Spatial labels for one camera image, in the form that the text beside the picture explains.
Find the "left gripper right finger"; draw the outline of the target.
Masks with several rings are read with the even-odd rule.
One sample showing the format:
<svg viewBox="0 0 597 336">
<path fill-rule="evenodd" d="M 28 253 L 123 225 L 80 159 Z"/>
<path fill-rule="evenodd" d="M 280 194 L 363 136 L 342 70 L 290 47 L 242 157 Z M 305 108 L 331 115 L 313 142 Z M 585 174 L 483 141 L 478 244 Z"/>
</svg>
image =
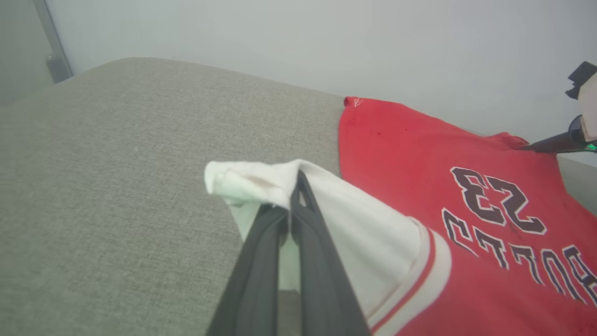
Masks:
<svg viewBox="0 0 597 336">
<path fill-rule="evenodd" d="M 302 336 L 371 336 L 303 171 L 292 192 L 290 219 L 300 259 Z"/>
</svg>

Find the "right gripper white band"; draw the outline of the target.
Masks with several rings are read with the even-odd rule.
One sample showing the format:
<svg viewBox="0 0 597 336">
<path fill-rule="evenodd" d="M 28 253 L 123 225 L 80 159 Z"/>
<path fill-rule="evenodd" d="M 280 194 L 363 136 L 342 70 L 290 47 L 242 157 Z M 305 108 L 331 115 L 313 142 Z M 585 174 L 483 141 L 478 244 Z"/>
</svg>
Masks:
<svg viewBox="0 0 597 336">
<path fill-rule="evenodd" d="M 561 134 L 521 147 L 537 153 L 565 154 L 586 152 L 586 141 L 597 141 L 597 72 L 579 89 L 581 115 Z"/>
</svg>

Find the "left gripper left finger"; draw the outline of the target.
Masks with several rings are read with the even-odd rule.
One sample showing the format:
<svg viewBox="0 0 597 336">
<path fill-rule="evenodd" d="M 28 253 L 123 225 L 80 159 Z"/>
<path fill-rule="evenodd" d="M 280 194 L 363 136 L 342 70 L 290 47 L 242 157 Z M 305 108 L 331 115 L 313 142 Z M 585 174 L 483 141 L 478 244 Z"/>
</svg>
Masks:
<svg viewBox="0 0 597 336">
<path fill-rule="evenodd" d="M 277 336 L 279 254 L 288 215 L 284 208 L 260 206 L 206 336 Z"/>
</svg>

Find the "red and white jersey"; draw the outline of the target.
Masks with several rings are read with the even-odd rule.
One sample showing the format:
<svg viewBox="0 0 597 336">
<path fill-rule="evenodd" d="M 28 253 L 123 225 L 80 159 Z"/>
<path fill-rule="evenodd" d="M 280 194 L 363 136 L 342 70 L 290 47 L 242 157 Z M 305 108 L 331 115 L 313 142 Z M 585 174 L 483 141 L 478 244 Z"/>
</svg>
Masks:
<svg viewBox="0 0 597 336">
<path fill-rule="evenodd" d="M 338 139 L 341 177 L 305 160 L 205 168 L 243 244 L 260 206 L 288 210 L 278 291 L 300 294 L 290 210 L 303 171 L 371 336 L 597 336 L 597 216 L 567 193 L 556 155 L 358 97 Z"/>
</svg>

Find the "grey fabric sofa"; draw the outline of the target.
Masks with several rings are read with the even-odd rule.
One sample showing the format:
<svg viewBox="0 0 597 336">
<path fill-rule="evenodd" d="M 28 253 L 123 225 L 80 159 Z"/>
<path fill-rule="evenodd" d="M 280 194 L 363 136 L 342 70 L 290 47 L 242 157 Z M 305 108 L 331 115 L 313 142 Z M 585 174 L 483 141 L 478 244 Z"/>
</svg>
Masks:
<svg viewBox="0 0 597 336">
<path fill-rule="evenodd" d="M 125 59 L 2 109 L 0 336 L 206 336 L 243 247 L 207 164 L 341 177 L 345 98 Z M 277 336 L 291 332 L 300 294 L 281 290 Z"/>
</svg>

